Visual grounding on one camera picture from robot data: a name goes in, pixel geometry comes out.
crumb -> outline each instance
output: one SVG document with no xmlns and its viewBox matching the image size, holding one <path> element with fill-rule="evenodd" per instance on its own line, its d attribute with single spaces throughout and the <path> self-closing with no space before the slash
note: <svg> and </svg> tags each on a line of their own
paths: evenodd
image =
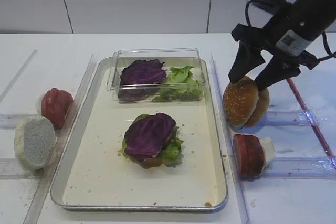
<svg viewBox="0 0 336 224">
<path fill-rule="evenodd" d="M 250 203 L 250 205 L 251 205 L 253 208 L 255 208 L 255 207 L 257 206 L 256 201 L 257 201 L 257 199 L 254 199 L 254 200 L 252 200 L 251 203 Z"/>
</svg>

tray rim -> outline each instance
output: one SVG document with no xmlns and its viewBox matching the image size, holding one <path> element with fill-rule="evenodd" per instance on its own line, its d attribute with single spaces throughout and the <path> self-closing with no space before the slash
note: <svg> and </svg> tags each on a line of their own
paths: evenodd
<svg viewBox="0 0 336 224">
<path fill-rule="evenodd" d="M 87 94 L 90 92 L 90 89 L 92 88 L 92 84 L 94 83 L 94 81 L 96 80 L 96 78 L 98 78 L 98 74 L 99 74 L 99 70 L 101 68 L 103 68 L 103 65 L 106 61 L 113 61 L 113 57 L 108 57 L 105 59 L 102 59 L 97 68 L 96 71 L 94 73 L 94 76 L 92 78 L 92 81 L 90 82 L 90 86 L 88 89 L 88 92 L 86 93 L 86 97 Z M 207 70 L 207 63 L 205 60 L 200 58 L 200 61 L 205 65 L 205 72 L 206 72 L 206 76 L 204 76 L 204 80 L 205 82 L 208 84 L 208 89 L 209 89 L 209 98 L 211 100 L 211 107 L 212 107 L 212 117 L 215 121 L 216 124 L 216 135 L 217 135 L 217 141 L 218 141 L 218 148 L 219 148 L 219 153 L 220 156 L 222 156 L 222 148 L 221 148 L 221 144 L 220 144 L 220 140 L 218 137 L 218 125 L 220 125 L 222 127 L 222 125 L 218 122 L 218 119 L 215 116 L 215 110 L 214 110 L 214 101 L 213 101 L 213 95 L 211 92 L 211 85 L 209 82 L 209 74 L 208 74 L 208 70 Z M 82 112 L 83 109 L 83 105 L 85 104 L 85 100 L 78 112 L 78 114 L 80 115 L 80 113 Z M 75 127 L 77 122 L 75 122 L 72 126 L 72 129 Z M 51 187 L 49 190 L 49 195 L 50 195 L 50 199 L 51 201 L 57 205 L 58 207 L 61 207 L 64 210 L 67 211 L 108 211 L 108 212 L 117 212 L 117 211 L 128 211 L 128 212 L 205 212 L 205 213 L 213 213 L 213 212 L 218 212 L 221 209 L 223 209 L 225 207 L 225 205 L 227 204 L 228 201 L 228 184 L 227 184 L 227 179 L 226 179 L 226 173 L 225 173 L 225 166 L 224 166 L 224 161 L 221 158 L 221 165 L 222 165 L 222 169 L 223 169 L 223 176 L 225 179 L 225 188 L 226 188 L 226 195 L 224 197 L 224 199 L 217 204 L 216 206 L 211 206 L 211 207 L 188 207 L 188 206 L 109 206 L 109 205 L 102 205 L 102 206 L 92 206 L 92 205 L 66 205 L 66 204 L 62 204 L 60 202 L 58 202 L 54 196 L 53 196 L 53 188 L 55 185 L 55 180 L 59 174 L 59 170 L 61 167 L 61 164 L 64 160 L 65 154 L 67 152 L 68 146 L 69 146 L 69 142 L 71 140 L 72 134 L 74 133 L 73 130 L 71 130 L 71 134 L 68 136 L 68 141 L 67 141 L 67 145 L 64 148 L 64 151 L 62 152 L 61 158 L 57 164 L 57 169 L 56 172 L 53 176 L 53 180 L 51 183 Z"/>
</svg>

sesame seed bun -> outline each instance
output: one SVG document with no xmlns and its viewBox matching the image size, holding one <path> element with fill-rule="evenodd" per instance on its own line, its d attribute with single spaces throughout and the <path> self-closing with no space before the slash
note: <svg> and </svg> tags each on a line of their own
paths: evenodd
<svg viewBox="0 0 336 224">
<path fill-rule="evenodd" d="M 254 110 L 249 120 L 244 124 L 245 128 L 255 127 L 266 114 L 266 111 L 269 106 L 268 89 L 266 88 L 266 89 L 259 91 L 258 97 L 259 97 L 259 100 L 258 100 L 256 109 Z"/>
<path fill-rule="evenodd" d="M 243 126 L 252 116 L 258 99 L 258 87 L 251 78 L 244 76 L 235 84 L 229 83 L 223 97 L 229 124 L 233 127 Z"/>
</svg>

hamburger bun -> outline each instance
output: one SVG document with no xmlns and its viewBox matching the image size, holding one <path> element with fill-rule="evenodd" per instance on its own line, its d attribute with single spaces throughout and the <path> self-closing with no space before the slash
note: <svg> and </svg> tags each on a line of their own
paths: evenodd
<svg viewBox="0 0 336 224">
<path fill-rule="evenodd" d="M 162 159 L 159 157 L 156 158 L 148 158 L 141 162 L 143 165 L 148 166 L 160 166 L 163 163 Z"/>
<path fill-rule="evenodd" d="M 244 76 L 237 83 L 229 83 L 224 91 L 224 109 L 227 120 L 233 127 L 243 126 L 252 116 L 258 102 L 258 87 Z"/>
<path fill-rule="evenodd" d="M 261 119 L 264 117 L 264 115 L 267 112 L 267 109 L 269 106 L 268 89 L 266 88 L 266 89 L 259 91 L 258 97 L 259 99 L 258 99 L 256 109 L 252 113 L 252 116 L 244 124 L 245 128 L 255 127 L 261 121 Z"/>
<path fill-rule="evenodd" d="M 256 83 L 244 76 L 229 83 L 223 95 L 226 118 L 233 127 L 254 127 L 264 117 L 269 106 L 268 89 L 258 92 Z"/>
<path fill-rule="evenodd" d="M 44 168 L 56 142 L 52 123 L 43 116 L 29 116 L 15 129 L 14 151 L 29 170 Z"/>
</svg>

robotic arm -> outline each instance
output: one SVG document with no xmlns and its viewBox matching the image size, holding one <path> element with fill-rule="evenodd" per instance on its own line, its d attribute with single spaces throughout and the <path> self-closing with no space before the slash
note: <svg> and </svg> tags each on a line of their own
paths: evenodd
<svg viewBox="0 0 336 224">
<path fill-rule="evenodd" d="M 250 4 L 273 14 L 263 28 L 251 25 Z M 331 53 L 324 32 L 336 20 L 336 0 L 296 0 L 293 4 L 286 0 L 248 0 L 245 16 L 248 25 L 238 24 L 232 31 L 233 39 L 239 41 L 236 60 L 228 75 L 232 83 L 265 63 L 262 50 L 273 58 L 255 79 L 259 90 L 298 76 L 300 65 L 312 70 L 321 61 L 336 56 Z M 305 49 L 321 34 L 329 55 L 318 59 Z"/>
</svg>

